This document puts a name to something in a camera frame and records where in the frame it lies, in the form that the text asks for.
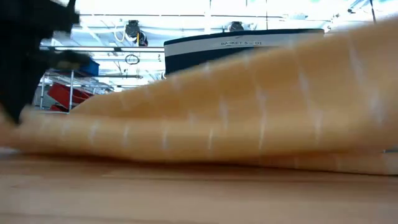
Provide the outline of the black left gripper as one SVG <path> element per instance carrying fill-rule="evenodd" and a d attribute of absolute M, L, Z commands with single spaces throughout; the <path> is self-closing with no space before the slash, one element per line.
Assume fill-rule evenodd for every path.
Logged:
<path fill-rule="evenodd" d="M 40 43 L 54 32 L 69 34 L 78 24 L 75 0 L 61 5 L 49 0 L 1 0 L 1 106 L 8 118 L 20 122 L 25 105 L 49 69 L 54 50 Z"/>

